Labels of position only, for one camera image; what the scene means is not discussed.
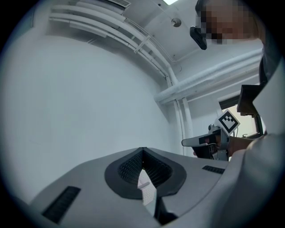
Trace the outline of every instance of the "white wall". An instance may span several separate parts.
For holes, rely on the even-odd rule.
[[[21,37],[2,68],[2,154],[11,193],[29,203],[74,166],[134,147],[170,151],[169,123],[140,57],[63,37]]]

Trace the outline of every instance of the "black vent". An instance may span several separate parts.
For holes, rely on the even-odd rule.
[[[144,169],[155,187],[167,181],[172,174],[169,165],[158,160],[146,151],[141,151],[119,167],[120,177],[132,184],[138,184],[139,175]]]
[[[113,161],[105,170],[105,180],[119,196],[142,199],[142,191],[138,189],[142,169],[146,171],[160,197],[176,194],[187,176],[185,169],[178,163],[141,147]]]
[[[138,178],[142,171],[143,151],[124,162],[119,167],[119,175],[126,182],[138,184]]]
[[[143,153],[142,166],[155,187],[158,187],[159,185],[167,181],[171,177],[173,172],[169,165],[158,160],[147,152]]]
[[[42,213],[44,217],[58,223],[80,192],[80,188],[68,186]]]
[[[213,166],[204,166],[202,169],[213,172],[213,173],[218,173],[218,174],[224,173],[224,169],[213,167]]]

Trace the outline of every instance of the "white pipe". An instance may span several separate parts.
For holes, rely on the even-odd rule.
[[[124,22],[125,19],[126,19],[121,14],[118,14],[118,13],[112,11],[112,10],[106,9],[104,7],[101,7],[101,6],[97,6],[97,5],[93,5],[93,4],[85,3],[85,2],[77,2],[76,5],[79,6],[79,7],[85,7],[85,8],[97,10],[98,12],[101,12],[101,13],[109,15],[109,16],[111,16],[113,18],[116,18],[117,20],[119,20],[121,22]]]
[[[145,39],[145,36],[141,34],[138,30],[136,30],[134,27],[130,26],[129,24],[123,23],[109,15],[106,15],[104,13],[98,12],[96,10],[82,8],[78,6],[70,6],[70,5],[54,5],[52,9],[59,9],[59,10],[70,10],[70,11],[76,11],[76,12],[82,12],[89,15],[100,17],[108,22],[111,22],[115,25],[120,26],[122,29],[128,31],[130,34],[136,36],[140,41],[143,41]],[[146,42],[145,45],[152,50],[152,52],[164,63],[164,65],[167,67],[167,70],[169,72],[169,76],[171,78],[172,83],[175,85],[178,83],[177,78],[174,75],[174,72],[167,60],[163,57],[163,55],[153,46],[152,43]]]
[[[163,46],[152,36],[150,35],[150,33],[148,31],[146,31],[144,28],[142,28],[141,26],[139,26],[137,23],[135,23],[134,21],[130,20],[129,18],[127,19],[128,23],[131,23],[132,25],[134,25],[135,27],[137,27],[139,30],[143,31],[146,35],[151,36],[151,41],[153,43],[155,43],[160,49],[162,49],[162,51],[166,54],[166,56],[169,58],[169,60],[171,62],[176,62],[175,60],[173,60],[171,58],[171,56],[167,53],[167,51],[163,48]]]
[[[185,127],[184,127],[182,110],[181,110],[180,102],[177,100],[175,100],[175,102],[177,102],[177,105],[178,105],[178,111],[179,111],[179,116],[180,116],[180,124],[181,124],[181,130],[182,130],[182,140],[183,140],[183,139],[186,139],[186,137],[185,137]],[[186,147],[183,147],[183,155],[185,155],[185,154],[186,154]]]
[[[116,6],[113,6],[112,4],[107,3],[106,1],[101,1],[101,0],[80,0],[80,1],[90,3],[92,5],[100,6],[100,7],[106,8],[108,10],[112,10],[112,11],[114,11],[120,15],[124,13],[123,9],[118,8]]]
[[[102,28],[116,36],[118,36],[119,38],[125,40],[127,43],[131,44],[132,46],[134,46],[135,48],[137,48],[138,44],[136,42],[134,42],[133,40],[131,40],[130,38],[128,38],[127,36],[125,36],[124,34],[122,34],[121,32],[119,32],[118,30],[103,24],[101,22],[83,17],[83,16],[77,16],[77,15],[72,15],[72,14],[66,14],[66,13],[51,13],[50,15],[50,20],[53,20],[52,18],[63,18],[63,19],[69,19],[69,20],[77,20],[80,22],[84,22],[87,24],[91,24],[94,25],[96,27]],[[149,54],[147,53],[144,49],[140,49],[140,52],[143,53],[143,55],[145,55],[153,64],[155,64],[157,66],[157,68],[159,68],[163,74],[165,75],[165,77],[168,76],[167,72],[162,68],[162,66]]]
[[[84,31],[87,31],[87,32],[90,32],[90,33],[94,33],[98,36],[101,36],[103,38],[106,38],[107,36],[107,32],[101,30],[101,29],[98,29],[98,28],[94,28],[94,27],[91,27],[91,28],[88,28],[85,24],[82,24],[82,23],[77,23],[77,22],[73,22],[73,21],[70,21],[69,22],[69,26],[72,27],[72,28],[75,28],[75,29],[81,29],[81,30],[84,30]]]
[[[170,82],[170,79],[169,77],[166,78],[166,81],[167,81],[167,85],[168,87],[171,87],[172,84]],[[176,116],[176,124],[177,124],[177,133],[178,133],[178,140],[182,140],[183,139],[183,134],[182,134],[182,127],[181,127],[181,121],[180,121],[180,114],[179,114],[179,109],[178,109],[178,105],[177,105],[177,102],[176,101],[173,101],[173,105],[174,105],[174,109],[175,109],[175,116]],[[183,146],[181,143],[179,143],[179,153],[181,155],[184,155],[184,152],[183,152]]]
[[[196,80],[205,79],[210,74],[215,74],[215,73],[217,73],[217,72],[219,72],[219,71],[223,70],[224,68],[227,68],[231,65],[239,64],[243,61],[247,61],[250,58],[261,57],[261,54],[262,54],[262,49],[255,50],[255,51],[240,55],[238,57],[232,58],[228,61],[220,63],[220,64],[213,66],[211,68],[208,68],[206,70],[203,70],[203,71],[185,79],[184,81],[181,81],[180,83],[173,85],[172,87],[170,87],[170,88],[160,92],[159,94],[155,95],[155,101],[164,100],[167,97],[171,96],[172,94],[177,93],[177,92],[191,86],[191,84],[193,82],[195,82]]]
[[[159,103],[160,104],[166,104],[166,103],[173,101],[174,99],[182,99],[184,97],[193,96],[193,95],[196,95],[196,94],[203,92],[203,91],[205,93],[208,93],[208,90],[212,91],[214,87],[224,86],[224,83],[229,83],[229,82],[236,80],[236,79],[243,80],[243,78],[246,75],[249,76],[249,75],[252,75],[252,73],[258,72],[259,61],[256,63],[257,63],[256,66],[252,66],[252,68],[246,69],[242,73],[236,72],[233,77],[231,76],[232,73],[229,73],[229,74],[225,75],[226,77],[228,77],[226,79],[224,77],[222,77],[222,78],[217,78],[216,80],[204,81],[203,83],[200,83],[199,85],[195,85],[195,87],[193,87],[193,88],[190,87],[190,89],[187,88],[186,90],[183,90],[179,93],[176,93],[176,94],[170,96],[169,98],[166,98],[163,101],[160,101]]]
[[[129,45],[129,43],[121,40],[120,38],[110,34],[110,33],[107,33],[103,30],[100,30],[100,29],[97,29],[97,28],[94,28],[92,26],[89,26],[89,25],[86,25],[86,24],[82,24],[82,23],[79,23],[79,22],[76,22],[76,21],[71,21],[71,20],[65,20],[65,19],[59,19],[59,18],[50,18],[50,20],[53,20],[53,21],[60,21],[60,22],[66,22],[66,23],[70,23],[70,24],[76,24],[78,25],[78,29],[82,29],[82,30],[85,30],[85,31],[88,31],[88,32],[92,32],[92,30],[94,29],[96,32],[100,32],[108,37],[111,37],[117,41],[119,41],[120,43],[124,44],[125,46],[131,48],[132,50],[135,50],[135,47]],[[138,54],[143,57],[150,65],[152,65],[155,70],[160,74],[162,75],[163,77],[165,77],[165,75],[162,73],[162,71],[153,63],[151,62],[145,55],[143,55],[141,52],[138,52]]]
[[[259,76],[258,74],[253,75],[253,76],[251,76],[251,77],[249,77],[249,78],[246,78],[246,79],[244,79],[244,80],[238,81],[238,82],[236,82],[236,83],[233,83],[233,84],[228,85],[228,86],[226,86],[226,87],[223,87],[223,88],[221,88],[221,89],[212,91],[212,92],[210,92],[210,93],[204,94],[204,95],[199,96],[199,97],[197,97],[197,98],[193,98],[193,99],[189,100],[188,102],[191,102],[191,101],[194,101],[194,100],[197,100],[197,99],[204,98],[204,97],[206,97],[206,96],[215,94],[215,93],[217,93],[217,92],[223,91],[223,90],[228,89],[228,88],[230,88],[230,87],[232,87],[232,86],[236,86],[236,85],[238,85],[238,84],[240,84],[240,83],[243,83],[243,82],[245,82],[245,81],[248,81],[248,80],[253,79],[253,78],[255,78],[255,77],[258,77],[258,76]]]
[[[212,76],[205,75],[200,80],[189,82],[190,80],[188,78],[188,79],[182,81],[178,85],[180,88],[183,88],[183,89],[180,90],[180,88],[176,87],[176,89],[178,89],[178,90],[175,91],[175,94],[167,96],[167,97],[165,97],[165,99],[159,100],[159,101],[161,104],[165,104],[165,103],[173,101],[175,99],[180,99],[180,98],[186,97],[188,95],[184,91],[187,91],[190,88],[193,88],[194,86],[197,86],[197,85],[202,85],[203,89],[207,89],[208,87],[212,86],[213,84],[218,85],[218,84],[222,83],[223,80],[225,80],[225,78],[223,78],[223,77],[227,76],[228,77],[227,80],[229,80],[231,78],[235,78],[236,75],[234,75],[234,76],[229,76],[229,75],[240,70],[240,69],[242,69],[242,68],[249,67],[249,66],[252,66],[255,64],[259,64],[260,60],[261,60],[260,57],[254,57],[252,59],[247,60],[245,63],[240,63],[237,65],[234,65],[233,67],[222,70],[221,72],[216,73]]]
[[[185,133],[187,134],[186,138],[193,138],[193,125],[192,125],[192,118],[191,118],[191,113],[189,109],[189,104],[186,98],[182,99],[183,105],[184,105],[184,110],[185,110],[185,115],[186,115],[186,121],[187,121],[187,127],[185,130]],[[193,149],[192,147],[187,147],[187,155],[190,157],[195,157],[193,154]]]

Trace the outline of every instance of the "ceiling fixture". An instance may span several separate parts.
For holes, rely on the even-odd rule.
[[[126,0],[106,0],[108,2],[112,2],[116,5],[122,6],[123,8],[127,8],[130,6],[130,2],[126,1]]]
[[[181,20],[179,19],[179,18],[173,18],[172,20],[171,20],[171,24],[172,24],[172,26],[174,26],[174,27],[179,27],[180,25],[181,25]]]
[[[167,5],[177,2],[178,0],[163,0]]]

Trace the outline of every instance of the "white object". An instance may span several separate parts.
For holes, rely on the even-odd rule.
[[[255,57],[243,63],[239,63],[237,65],[235,64],[234,66],[229,67],[225,70],[222,70],[214,75],[208,75],[203,78],[192,81],[187,86],[183,86],[183,88],[177,91],[175,94],[160,101],[160,104],[165,104],[175,99],[179,100],[179,99],[182,99],[183,97],[187,97],[188,95],[199,93],[200,91],[210,90],[213,86],[219,86],[227,81],[236,80],[237,78],[244,76],[250,71],[258,72],[260,60],[261,60],[260,57]]]
[[[253,101],[268,134],[285,132],[285,61],[282,58],[274,75]]]
[[[237,118],[231,113],[229,109],[225,110],[214,122],[215,126],[222,128],[225,133],[230,136],[240,125]]]
[[[154,216],[156,205],[156,188],[147,173],[142,170],[138,178],[138,189],[142,190],[142,203]]]
[[[137,53],[149,39],[150,39],[149,35],[146,38],[144,38],[143,41],[139,44],[139,46],[135,49],[134,53]]]
[[[109,9],[113,12],[118,13],[118,14],[122,14],[124,12],[123,9],[116,7],[113,4],[109,4],[107,2],[103,2],[103,1],[99,1],[99,0],[81,0],[80,2],[85,2],[85,3],[92,4],[92,5],[97,5],[97,6]]]
[[[206,97],[206,96],[209,96],[209,95],[218,93],[218,92],[220,92],[220,91],[222,91],[222,90],[225,90],[225,89],[227,89],[227,88],[236,86],[236,85],[238,85],[238,84],[240,84],[240,83],[243,83],[243,82],[245,82],[244,84],[247,84],[246,82],[247,82],[248,80],[253,79],[253,78],[256,78],[256,77],[259,77],[259,75],[258,75],[258,74],[255,74],[255,75],[253,75],[253,76],[251,76],[251,77],[249,77],[249,78],[246,78],[246,79],[244,79],[244,80],[241,80],[241,81],[232,83],[232,84],[230,84],[230,85],[228,85],[228,86],[225,86],[225,87],[223,87],[223,88],[221,88],[221,89],[214,90],[214,91],[212,91],[212,92],[203,94],[203,95],[201,95],[201,96],[199,96],[199,97],[195,97],[195,98],[193,98],[193,99],[190,99],[188,102],[191,102],[191,101],[194,101],[194,100],[197,100],[197,99],[201,99],[201,98],[203,98],[203,97]],[[222,98],[219,98],[219,99],[218,99],[218,102],[227,100],[227,99],[229,99],[229,98],[232,98],[232,97],[238,96],[238,95],[240,95],[240,91],[236,91],[236,92],[234,92],[234,93],[232,93],[232,94],[228,94],[228,95],[226,95],[226,96],[223,96]]]
[[[180,125],[181,125],[181,130],[182,130],[182,139],[186,139],[185,137],[185,127],[184,127],[184,120],[183,120],[183,115],[182,115],[182,110],[181,110],[181,105],[179,101],[174,101],[178,105],[178,111],[179,111],[179,116],[180,116]],[[186,155],[186,147],[183,147],[183,155]]]
[[[167,5],[177,2],[178,0],[163,0]]]
[[[97,10],[98,12],[101,12],[101,13],[109,15],[109,16],[111,16],[113,18],[116,18],[117,20],[119,20],[121,22],[124,22],[125,19],[126,19],[121,14],[118,14],[118,13],[112,11],[112,10],[109,10],[109,9],[106,9],[104,7],[100,7],[100,6],[97,6],[97,5],[93,5],[93,4],[89,4],[89,3],[85,3],[85,2],[77,2],[76,5],[80,6],[80,7],[85,7],[85,8],[88,8],[88,9]]]
[[[166,78],[168,87],[171,86],[170,78]],[[176,124],[177,124],[177,134],[178,134],[178,140],[183,140],[183,134],[182,134],[182,126],[181,126],[181,120],[180,120],[180,113],[178,109],[178,105],[176,101],[173,101],[174,109],[175,109],[175,116],[176,116]],[[183,146],[180,144],[179,146],[179,154],[183,155]]]
[[[184,105],[186,122],[187,122],[187,125],[185,127],[186,138],[193,138],[193,126],[192,126],[192,119],[191,119],[189,104],[186,98],[183,98],[182,101]],[[192,147],[186,147],[186,155],[190,157],[195,157],[193,154]]]
[[[94,33],[96,35],[99,35],[103,38],[106,38],[107,37],[107,32],[105,31],[102,31],[100,29],[97,29],[97,28],[90,28],[91,26],[88,26],[85,25],[85,24],[80,24],[78,22],[75,22],[75,21],[70,21],[69,22],[69,26],[72,27],[72,28],[75,28],[75,29],[81,29],[81,30],[84,30],[84,31],[87,31],[87,32],[90,32],[90,33]]]
[[[244,62],[244,66],[249,65],[249,59],[253,59],[253,62],[251,64],[254,64],[254,62],[258,61],[256,59],[256,57],[261,58],[261,55],[262,55],[262,49],[255,50],[255,51],[240,55],[238,57],[232,58],[232,59],[225,61],[221,64],[218,64],[214,67],[203,70],[203,71],[201,71],[201,72],[177,83],[176,85],[160,92],[159,94],[155,95],[155,101],[158,101],[158,102],[162,101],[162,100],[170,97],[171,95],[178,93],[179,91],[182,91],[183,89],[186,89],[190,86],[193,86],[193,83],[196,83],[197,80],[205,80],[205,82],[206,82],[209,75],[214,75],[214,76],[218,77],[218,76],[220,76],[220,74],[218,74],[219,72],[224,74],[224,73],[229,73],[233,70],[240,69],[240,67],[243,67],[243,66],[239,65],[237,67],[236,64],[239,64],[241,62]],[[230,67],[232,65],[235,65],[235,66],[233,66],[229,72],[228,72],[228,70],[224,70],[225,68]]]

